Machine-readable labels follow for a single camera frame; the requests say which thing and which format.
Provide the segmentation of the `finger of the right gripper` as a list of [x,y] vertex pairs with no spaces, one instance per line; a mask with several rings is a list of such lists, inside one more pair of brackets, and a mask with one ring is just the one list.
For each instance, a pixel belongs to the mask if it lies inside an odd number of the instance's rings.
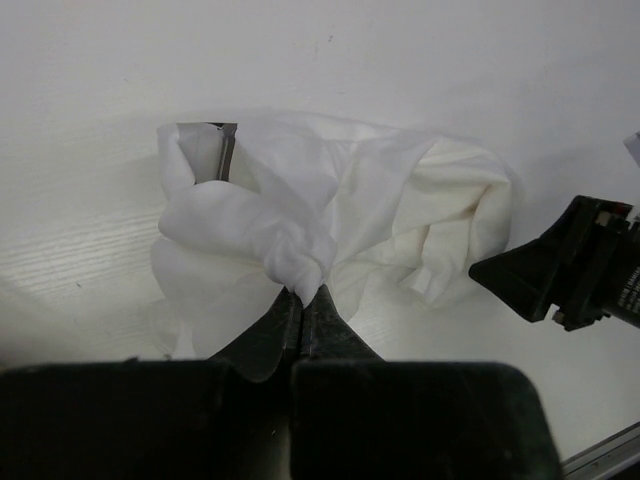
[[542,321],[549,309],[545,304],[550,285],[548,235],[481,260],[468,274],[524,320]]

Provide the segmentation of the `white printed t-shirt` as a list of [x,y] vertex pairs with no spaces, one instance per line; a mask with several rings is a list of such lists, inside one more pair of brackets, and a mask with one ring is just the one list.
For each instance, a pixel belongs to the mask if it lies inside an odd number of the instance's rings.
[[513,177],[464,140],[251,116],[237,126],[229,180],[196,184],[179,124],[157,132],[167,204],[151,249],[178,359],[219,352],[283,288],[309,305],[326,285],[345,320],[454,304],[474,288],[469,267],[507,245]]

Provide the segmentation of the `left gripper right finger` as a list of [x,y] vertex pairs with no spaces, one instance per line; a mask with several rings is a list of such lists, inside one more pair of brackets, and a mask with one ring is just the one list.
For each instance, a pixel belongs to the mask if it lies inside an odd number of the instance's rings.
[[380,360],[341,318],[326,285],[302,310],[298,357],[309,360]]

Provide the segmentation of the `clear plastic storage bin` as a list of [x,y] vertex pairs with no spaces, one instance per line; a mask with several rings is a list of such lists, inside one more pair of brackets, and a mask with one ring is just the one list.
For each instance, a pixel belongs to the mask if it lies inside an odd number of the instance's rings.
[[236,123],[178,125],[178,145],[194,174],[195,183],[225,181],[230,177]]

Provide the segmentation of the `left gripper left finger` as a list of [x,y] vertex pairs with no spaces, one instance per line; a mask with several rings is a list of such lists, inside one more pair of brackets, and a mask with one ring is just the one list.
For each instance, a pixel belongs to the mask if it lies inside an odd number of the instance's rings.
[[269,380],[298,356],[302,312],[299,297],[283,288],[267,312],[211,360],[228,363],[249,382]]

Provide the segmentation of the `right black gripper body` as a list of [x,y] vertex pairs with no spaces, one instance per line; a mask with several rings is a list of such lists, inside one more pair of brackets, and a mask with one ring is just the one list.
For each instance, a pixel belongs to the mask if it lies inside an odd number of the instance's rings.
[[540,236],[551,253],[534,320],[551,307],[554,320],[574,331],[605,317],[639,326],[639,217],[634,207],[575,197]]

